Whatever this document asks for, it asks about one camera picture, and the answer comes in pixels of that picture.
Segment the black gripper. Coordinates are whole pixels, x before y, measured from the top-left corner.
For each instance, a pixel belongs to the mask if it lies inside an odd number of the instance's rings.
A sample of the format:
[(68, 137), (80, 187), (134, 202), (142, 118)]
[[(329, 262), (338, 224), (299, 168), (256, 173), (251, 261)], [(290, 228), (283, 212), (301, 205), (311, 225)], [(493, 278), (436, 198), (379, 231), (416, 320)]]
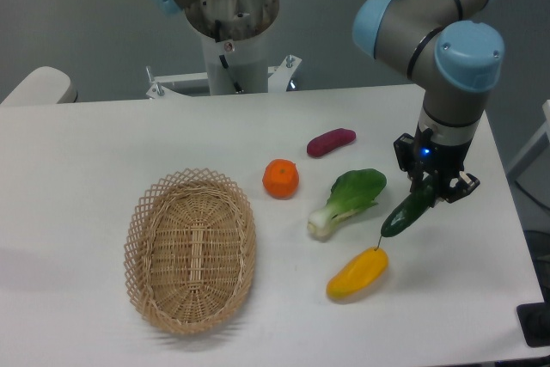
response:
[(414, 136), (404, 133), (398, 137), (394, 151), (400, 170), (411, 181), (410, 192), (419, 190), (428, 174), (438, 185), (447, 185), (438, 196), (441, 200), (452, 204), (469, 196), (480, 185), (477, 177), (464, 171), (472, 140), (473, 125), (439, 123), (419, 123)]

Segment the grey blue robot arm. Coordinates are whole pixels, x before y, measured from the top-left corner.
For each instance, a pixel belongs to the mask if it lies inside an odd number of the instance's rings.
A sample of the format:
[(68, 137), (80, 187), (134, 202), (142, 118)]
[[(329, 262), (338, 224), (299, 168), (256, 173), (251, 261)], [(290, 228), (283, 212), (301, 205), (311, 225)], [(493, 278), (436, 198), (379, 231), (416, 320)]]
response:
[(479, 180), (464, 170), (504, 60), (504, 40), (472, 17), (494, 0), (367, 0), (354, 43), (425, 92), (414, 135), (395, 143), (399, 167), (417, 192), (430, 180), (432, 203), (468, 196)]

